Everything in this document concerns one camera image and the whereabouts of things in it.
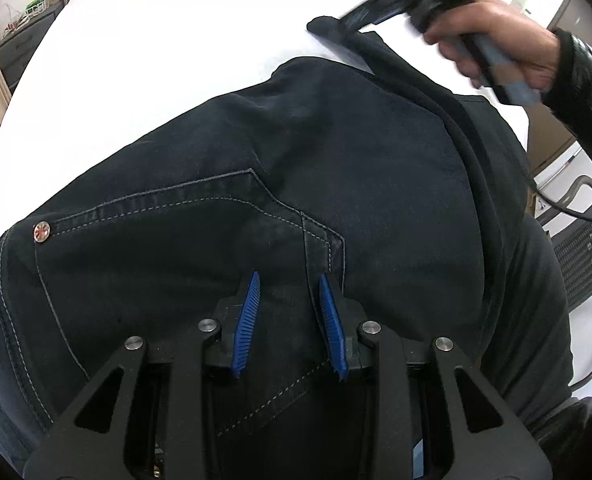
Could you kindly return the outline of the person right hand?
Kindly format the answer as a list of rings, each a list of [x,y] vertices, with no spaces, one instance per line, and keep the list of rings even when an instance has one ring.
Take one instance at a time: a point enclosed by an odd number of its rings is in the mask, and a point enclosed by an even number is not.
[[[482,70],[456,45],[456,38],[464,34],[488,36],[517,64],[530,88],[547,92],[553,86],[560,64],[560,40],[519,10],[500,0],[475,0],[441,14],[424,32],[426,44],[436,44],[439,53],[479,88]]]

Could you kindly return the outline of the black jacket right forearm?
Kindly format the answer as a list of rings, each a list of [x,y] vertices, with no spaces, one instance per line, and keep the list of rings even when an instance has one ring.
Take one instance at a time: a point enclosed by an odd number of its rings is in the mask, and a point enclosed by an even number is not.
[[[543,103],[565,125],[592,160],[592,47],[558,29],[558,72]]]

